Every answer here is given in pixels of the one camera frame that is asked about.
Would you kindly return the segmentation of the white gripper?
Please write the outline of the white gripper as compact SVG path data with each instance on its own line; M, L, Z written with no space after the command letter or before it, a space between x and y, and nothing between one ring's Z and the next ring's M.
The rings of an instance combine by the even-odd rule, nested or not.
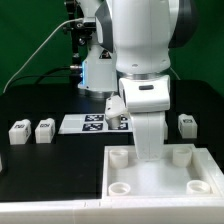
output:
M131 119L134 145L140 160L161 158L165 112L170 109L168 75L149 80L119 80L120 96Z

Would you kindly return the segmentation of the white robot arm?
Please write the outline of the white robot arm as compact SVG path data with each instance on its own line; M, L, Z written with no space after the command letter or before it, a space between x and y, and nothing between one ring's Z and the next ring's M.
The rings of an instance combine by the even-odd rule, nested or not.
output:
M156 160L170 108L169 50L196 29L193 0L77 0L84 23L95 30L82 63L82 93L105 95L112 128L130 117L137 157Z

